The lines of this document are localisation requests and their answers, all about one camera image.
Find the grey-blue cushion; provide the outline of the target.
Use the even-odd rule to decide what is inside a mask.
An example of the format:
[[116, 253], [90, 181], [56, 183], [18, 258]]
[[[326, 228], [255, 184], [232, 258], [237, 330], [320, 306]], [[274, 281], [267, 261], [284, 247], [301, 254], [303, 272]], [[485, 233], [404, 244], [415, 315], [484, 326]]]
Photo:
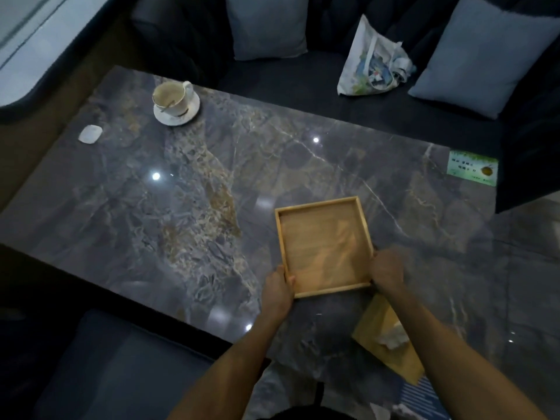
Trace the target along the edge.
[[488, 0], [459, 0], [426, 68], [408, 94], [495, 120], [517, 84], [560, 36], [560, 0], [524, 14]]
[[226, 0], [235, 61], [307, 53], [308, 7], [309, 0]]

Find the person's left forearm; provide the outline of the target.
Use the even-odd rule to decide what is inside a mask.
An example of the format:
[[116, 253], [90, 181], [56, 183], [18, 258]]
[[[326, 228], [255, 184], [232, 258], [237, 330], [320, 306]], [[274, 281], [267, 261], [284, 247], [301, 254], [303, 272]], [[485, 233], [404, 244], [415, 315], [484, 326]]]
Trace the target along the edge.
[[287, 312], [262, 311], [170, 412], [166, 420], [241, 420], [271, 342]]

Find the dark blue chair seat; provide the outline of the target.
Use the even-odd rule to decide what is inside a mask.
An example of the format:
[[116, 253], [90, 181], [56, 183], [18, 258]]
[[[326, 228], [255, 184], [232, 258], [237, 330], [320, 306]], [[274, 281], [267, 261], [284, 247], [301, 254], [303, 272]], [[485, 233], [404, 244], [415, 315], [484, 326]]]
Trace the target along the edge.
[[89, 310], [32, 420], [166, 420], [212, 364], [190, 348]]

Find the white coffee cup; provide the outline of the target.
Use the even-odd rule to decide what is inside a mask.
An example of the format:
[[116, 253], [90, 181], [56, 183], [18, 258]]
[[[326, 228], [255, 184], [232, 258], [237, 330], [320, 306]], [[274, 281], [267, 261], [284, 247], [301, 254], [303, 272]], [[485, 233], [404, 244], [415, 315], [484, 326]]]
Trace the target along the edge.
[[166, 105], [171, 99], [175, 100], [175, 104], [164, 113], [173, 117], [179, 117], [189, 110], [189, 104], [193, 98], [192, 83], [169, 81], [158, 85], [152, 93], [152, 101], [157, 109], [158, 105]]

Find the blue striped paper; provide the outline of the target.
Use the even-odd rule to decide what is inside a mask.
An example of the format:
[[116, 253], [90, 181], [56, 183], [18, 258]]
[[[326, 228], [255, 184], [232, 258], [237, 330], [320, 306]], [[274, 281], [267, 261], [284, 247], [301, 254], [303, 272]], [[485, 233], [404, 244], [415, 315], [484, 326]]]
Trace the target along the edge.
[[398, 401], [424, 420], [452, 420], [425, 375], [416, 385], [403, 381]]

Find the crumpled white napkin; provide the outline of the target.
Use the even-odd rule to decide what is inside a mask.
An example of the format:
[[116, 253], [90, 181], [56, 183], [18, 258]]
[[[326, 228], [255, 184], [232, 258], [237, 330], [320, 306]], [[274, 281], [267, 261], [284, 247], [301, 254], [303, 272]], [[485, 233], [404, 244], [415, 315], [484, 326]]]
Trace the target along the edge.
[[94, 144], [103, 133], [102, 127], [98, 125], [87, 125], [78, 136], [78, 140], [84, 144]]

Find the white printed tote bag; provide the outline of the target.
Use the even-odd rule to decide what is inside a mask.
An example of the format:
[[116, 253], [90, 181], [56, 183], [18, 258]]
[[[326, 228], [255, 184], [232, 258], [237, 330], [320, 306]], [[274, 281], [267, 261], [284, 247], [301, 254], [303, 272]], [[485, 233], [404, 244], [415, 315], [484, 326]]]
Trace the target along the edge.
[[407, 83], [416, 66], [402, 48], [378, 33], [363, 14], [337, 84], [342, 96], [382, 94]]

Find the wooden tissue box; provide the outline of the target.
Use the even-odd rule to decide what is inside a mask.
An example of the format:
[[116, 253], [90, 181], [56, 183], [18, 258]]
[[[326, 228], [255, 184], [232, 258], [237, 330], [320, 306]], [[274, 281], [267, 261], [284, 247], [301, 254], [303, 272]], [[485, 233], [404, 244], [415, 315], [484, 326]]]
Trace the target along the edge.
[[407, 383], [418, 385], [424, 376], [424, 366], [407, 332], [382, 294], [375, 294], [352, 338]]

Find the green table sticker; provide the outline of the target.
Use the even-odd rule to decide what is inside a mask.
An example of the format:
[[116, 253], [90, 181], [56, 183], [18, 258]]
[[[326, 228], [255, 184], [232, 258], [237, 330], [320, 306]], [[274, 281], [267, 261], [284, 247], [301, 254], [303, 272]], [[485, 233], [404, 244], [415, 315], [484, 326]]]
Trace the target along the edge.
[[499, 161], [484, 155], [466, 151], [451, 150], [447, 163], [447, 174], [496, 187], [498, 181]]

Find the white tissue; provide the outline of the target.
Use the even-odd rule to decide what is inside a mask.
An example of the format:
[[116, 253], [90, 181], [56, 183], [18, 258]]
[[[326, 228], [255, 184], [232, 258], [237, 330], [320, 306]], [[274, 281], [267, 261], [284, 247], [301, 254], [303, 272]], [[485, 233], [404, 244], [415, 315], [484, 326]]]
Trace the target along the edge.
[[389, 351], [393, 351], [405, 346], [409, 342], [409, 336], [402, 323], [397, 321], [392, 327], [388, 328], [384, 332], [381, 332], [375, 338], [375, 342], [384, 346]]

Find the square wooden tray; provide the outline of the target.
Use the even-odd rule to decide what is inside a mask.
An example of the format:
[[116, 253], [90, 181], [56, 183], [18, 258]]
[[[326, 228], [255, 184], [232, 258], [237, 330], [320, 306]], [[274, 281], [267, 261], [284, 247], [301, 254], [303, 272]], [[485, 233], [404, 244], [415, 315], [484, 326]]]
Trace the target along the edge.
[[374, 247], [359, 197], [277, 208], [275, 218], [295, 298], [370, 286]]

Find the person's left hand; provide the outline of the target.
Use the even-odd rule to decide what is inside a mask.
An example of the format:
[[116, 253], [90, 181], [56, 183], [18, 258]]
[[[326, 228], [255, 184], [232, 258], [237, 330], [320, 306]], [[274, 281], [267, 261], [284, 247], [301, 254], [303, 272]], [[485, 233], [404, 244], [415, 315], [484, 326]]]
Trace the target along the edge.
[[295, 286], [289, 287], [284, 281], [288, 275], [283, 265], [278, 265], [265, 279], [262, 291], [262, 316], [279, 325], [289, 314], [295, 298]]

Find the dark sofa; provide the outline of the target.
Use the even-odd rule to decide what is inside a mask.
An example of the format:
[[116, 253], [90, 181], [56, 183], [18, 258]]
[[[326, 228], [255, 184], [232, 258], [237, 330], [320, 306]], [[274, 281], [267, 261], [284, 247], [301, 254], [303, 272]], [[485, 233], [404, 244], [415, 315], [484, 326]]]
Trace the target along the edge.
[[494, 158], [496, 212], [560, 191], [560, 0], [138, 0], [163, 77]]

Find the person's right hand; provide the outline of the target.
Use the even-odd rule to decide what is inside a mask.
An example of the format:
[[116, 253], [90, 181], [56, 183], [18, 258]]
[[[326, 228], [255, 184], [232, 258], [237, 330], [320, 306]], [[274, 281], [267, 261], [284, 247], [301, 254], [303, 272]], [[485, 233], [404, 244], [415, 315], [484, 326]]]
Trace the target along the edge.
[[375, 252], [380, 254], [377, 260], [378, 284], [377, 290], [384, 296], [390, 296], [404, 289], [404, 267], [397, 251], [383, 249]]

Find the person's right forearm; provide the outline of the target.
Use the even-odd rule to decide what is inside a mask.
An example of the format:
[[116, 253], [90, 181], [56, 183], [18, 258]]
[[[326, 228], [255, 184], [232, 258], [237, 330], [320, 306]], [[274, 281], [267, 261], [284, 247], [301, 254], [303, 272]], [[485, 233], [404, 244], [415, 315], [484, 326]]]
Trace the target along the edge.
[[440, 322], [399, 281], [376, 281], [452, 420], [548, 420], [496, 367]]

